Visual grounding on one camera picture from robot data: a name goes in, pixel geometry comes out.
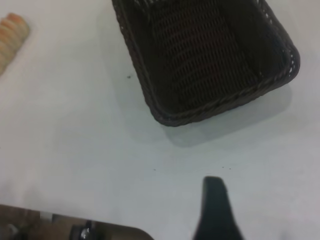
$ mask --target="white table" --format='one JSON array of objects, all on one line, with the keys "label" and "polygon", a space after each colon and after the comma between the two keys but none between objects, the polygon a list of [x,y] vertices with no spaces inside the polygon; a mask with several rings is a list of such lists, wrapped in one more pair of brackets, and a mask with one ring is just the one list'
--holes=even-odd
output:
[{"label": "white table", "polygon": [[247,240],[319,240],[320,1],[268,2],[298,77],[169,128],[144,102],[110,0],[1,0],[0,16],[33,31],[0,78],[0,204],[191,240],[203,178],[219,176]]}]

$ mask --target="bread roll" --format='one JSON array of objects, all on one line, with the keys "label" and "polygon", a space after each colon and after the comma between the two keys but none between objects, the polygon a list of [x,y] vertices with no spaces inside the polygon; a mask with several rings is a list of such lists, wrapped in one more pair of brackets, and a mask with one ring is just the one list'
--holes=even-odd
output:
[{"label": "bread roll", "polygon": [[25,34],[24,32],[20,29],[20,27],[14,23],[13,21],[7,19],[7,18],[2,18],[0,25],[5,26],[6,28],[12,30],[15,32],[15,34],[18,35],[21,41],[25,39]]},{"label": "bread roll", "polygon": [[9,60],[6,58],[6,56],[0,52],[0,68],[6,67],[9,64]]},{"label": "bread roll", "polygon": [[29,35],[29,26],[21,16],[14,13],[9,13],[6,18],[18,25],[18,27],[21,30],[21,33],[23,34],[24,39]]},{"label": "bread roll", "polygon": [[15,52],[6,45],[4,42],[0,41],[0,53],[7,59],[8,62],[11,62],[15,57]]},{"label": "bread roll", "polygon": [[19,36],[12,31],[11,29],[7,28],[0,24],[0,35],[4,35],[11,40],[12,44],[14,45],[14,49],[17,50],[21,47],[22,41],[20,40]]}]

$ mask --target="woven basket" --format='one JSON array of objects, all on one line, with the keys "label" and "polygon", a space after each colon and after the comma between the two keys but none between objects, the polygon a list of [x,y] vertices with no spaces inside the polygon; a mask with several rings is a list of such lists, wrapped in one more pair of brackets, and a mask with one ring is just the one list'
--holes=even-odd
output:
[{"label": "woven basket", "polygon": [[296,77],[300,56],[265,0],[112,0],[154,118],[199,122]]}]

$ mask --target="woven pattern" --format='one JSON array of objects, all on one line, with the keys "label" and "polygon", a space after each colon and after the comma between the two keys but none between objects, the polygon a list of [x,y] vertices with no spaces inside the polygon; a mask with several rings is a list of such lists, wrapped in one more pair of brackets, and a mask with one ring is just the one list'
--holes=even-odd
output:
[{"label": "woven pattern", "polygon": [[290,82],[299,53],[264,0],[113,0],[146,103],[198,122]]}]

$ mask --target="white tablecloth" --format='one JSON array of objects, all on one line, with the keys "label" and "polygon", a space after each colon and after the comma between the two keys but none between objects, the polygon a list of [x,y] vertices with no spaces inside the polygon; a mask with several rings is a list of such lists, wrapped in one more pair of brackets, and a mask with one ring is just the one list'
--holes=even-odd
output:
[{"label": "white tablecloth", "polygon": [[247,240],[320,239],[320,1],[269,0],[298,77],[179,128],[144,102],[110,0],[1,0],[30,38],[0,78],[0,204],[190,240],[205,176]]}]

